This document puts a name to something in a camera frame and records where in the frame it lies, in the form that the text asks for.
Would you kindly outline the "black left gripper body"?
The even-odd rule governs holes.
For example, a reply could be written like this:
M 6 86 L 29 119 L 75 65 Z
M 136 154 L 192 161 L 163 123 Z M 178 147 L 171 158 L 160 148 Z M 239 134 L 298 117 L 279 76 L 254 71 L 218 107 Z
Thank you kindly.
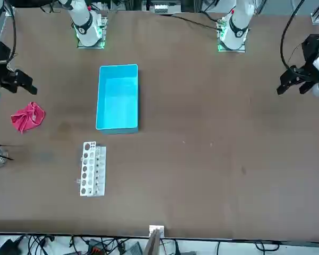
M 319 34 L 310 34 L 302 43 L 305 64 L 300 68 L 301 75 L 319 77 Z

